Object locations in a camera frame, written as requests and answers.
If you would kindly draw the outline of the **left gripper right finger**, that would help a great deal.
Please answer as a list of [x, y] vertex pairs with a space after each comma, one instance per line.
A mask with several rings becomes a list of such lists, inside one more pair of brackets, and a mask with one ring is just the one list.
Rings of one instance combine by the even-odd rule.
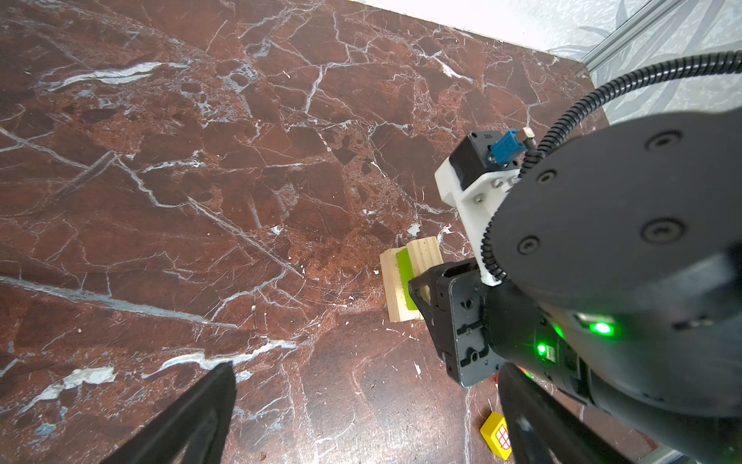
[[500, 401], [517, 463], [627, 463], [513, 363], [499, 374]]

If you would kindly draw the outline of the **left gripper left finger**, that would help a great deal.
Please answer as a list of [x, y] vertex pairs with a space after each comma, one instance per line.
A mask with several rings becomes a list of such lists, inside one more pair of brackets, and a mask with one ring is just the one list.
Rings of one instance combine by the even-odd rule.
[[105, 463], [220, 463], [236, 400], [231, 363], [221, 363]]

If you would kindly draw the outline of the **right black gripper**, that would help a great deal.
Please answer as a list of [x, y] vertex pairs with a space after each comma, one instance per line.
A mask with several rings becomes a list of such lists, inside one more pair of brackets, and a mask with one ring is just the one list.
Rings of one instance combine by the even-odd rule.
[[464, 388], [506, 363], [551, 382], [591, 406], [609, 406], [614, 390], [589, 366], [579, 336], [589, 328], [546, 309], [511, 282], [488, 286], [473, 259], [434, 266], [408, 283], [446, 373]]

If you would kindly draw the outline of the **green block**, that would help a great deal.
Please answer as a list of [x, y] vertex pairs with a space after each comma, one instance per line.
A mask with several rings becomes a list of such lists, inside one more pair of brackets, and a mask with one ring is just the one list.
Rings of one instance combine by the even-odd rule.
[[417, 306], [409, 291], [409, 282], [415, 277], [415, 272], [409, 251], [404, 247], [396, 253], [397, 265], [399, 268], [400, 280], [402, 284], [403, 296], [407, 311], [417, 311]]

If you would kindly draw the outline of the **yellow dice cube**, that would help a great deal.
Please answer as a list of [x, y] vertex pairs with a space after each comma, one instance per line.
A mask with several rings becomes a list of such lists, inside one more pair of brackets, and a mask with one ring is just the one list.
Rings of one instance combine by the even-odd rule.
[[512, 455], [512, 446], [507, 429], [505, 417], [497, 412], [492, 412], [479, 429], [488, 448], [501, 460], [508, 460]]

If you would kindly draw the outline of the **grooved wood block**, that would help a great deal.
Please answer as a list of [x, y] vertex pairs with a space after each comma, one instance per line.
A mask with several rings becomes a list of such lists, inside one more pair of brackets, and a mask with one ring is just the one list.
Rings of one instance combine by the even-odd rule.
[[413, 240], [406, 246], [406, 249], [410, 257], [414, 278], [444, 263], [440, 244], [436, 237]]

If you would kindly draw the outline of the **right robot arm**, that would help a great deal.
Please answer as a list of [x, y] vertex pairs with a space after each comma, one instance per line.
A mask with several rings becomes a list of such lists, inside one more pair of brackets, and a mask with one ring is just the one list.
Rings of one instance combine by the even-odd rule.
[[496, 377], [519, 463], [620, 463], [547, 380], [701, 463], [741, 459], [741, 112], [575, 138], [409, 285], [448, 375]]

